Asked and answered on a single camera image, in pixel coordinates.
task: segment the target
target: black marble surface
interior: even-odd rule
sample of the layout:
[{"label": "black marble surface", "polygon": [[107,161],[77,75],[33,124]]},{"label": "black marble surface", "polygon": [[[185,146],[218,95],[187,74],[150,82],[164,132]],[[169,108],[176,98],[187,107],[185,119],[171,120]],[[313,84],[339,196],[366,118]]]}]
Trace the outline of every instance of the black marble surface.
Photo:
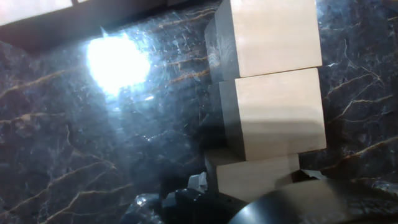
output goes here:
[{"label": "black marble surface", "polygon": [[[0,223],[117,223],[137,194],[205,170],[201,151],[225,145],[204,35],[219,3],[40,54],[0,43]],[[317,9],[328,148],[300,166],[397,182],[398,13],[375,0]]]}]

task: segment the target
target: wooden cube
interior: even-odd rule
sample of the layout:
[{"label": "wooden cube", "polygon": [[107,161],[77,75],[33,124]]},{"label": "wooden cube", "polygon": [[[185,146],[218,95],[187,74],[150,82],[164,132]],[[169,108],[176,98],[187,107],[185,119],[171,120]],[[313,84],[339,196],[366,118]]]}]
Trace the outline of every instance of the wooden cube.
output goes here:
[{"label": "wooden cube", "polygon": [[218,188],[219,192],[245,202],[291,184],[291,174],[300,169],[297,154],[242,161],[231,151],[222,149],[207,152],[205,163],[210,188]]},{"label": "wooden cube", "polygon": [[71,0],[1,0],[0,26],[71,6]]},{"label": "wooden cube", "polygon": [[322,65],[315,0],[224,0],[215,22],[223,80]]},{"label": "wooden cube", "polygon": [[253,161],[326,148],[318,70],[221,82],[228,146]]}]

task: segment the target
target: black object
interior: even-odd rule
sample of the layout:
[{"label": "black object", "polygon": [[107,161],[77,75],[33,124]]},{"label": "black object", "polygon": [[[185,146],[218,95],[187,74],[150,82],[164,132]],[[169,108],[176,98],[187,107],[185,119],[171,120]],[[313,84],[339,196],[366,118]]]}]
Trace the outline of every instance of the black object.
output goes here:
[{"label": "black object", "polygon": [[398,199],[363,184],[334,180],[288,185],[249,205],[225,194],[183,189],[162,201],[161,217],[167,224],[383,224],[398,222]]},{"label": "black object", "polygon": [[246,202],[216,192],[177,190],[162,203],[166,223],[227,223]]},{"label": "black object", "polygon": [[395,195],[363,184],[314,180],[288,185],[243,208],[229,224],[393,223]]}]

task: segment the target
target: stacked wooden blocks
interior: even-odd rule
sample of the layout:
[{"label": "stacked wooden blocks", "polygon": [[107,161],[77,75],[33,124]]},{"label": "stacked wooden blocks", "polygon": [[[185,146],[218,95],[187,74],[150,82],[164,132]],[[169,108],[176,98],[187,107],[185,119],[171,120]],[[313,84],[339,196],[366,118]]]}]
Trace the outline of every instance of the stacked wooden blocks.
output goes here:
[{"label": "stacked wooden blocks", "polygon": [[297,153],[326,148],[315,0],[224,0],[205,33],[208,53],[219,48],[221,69],[209,61],[211,75],[223,80],[225,133],[237,155],[208,153],[209,177],[250,202],[299,170]]}]

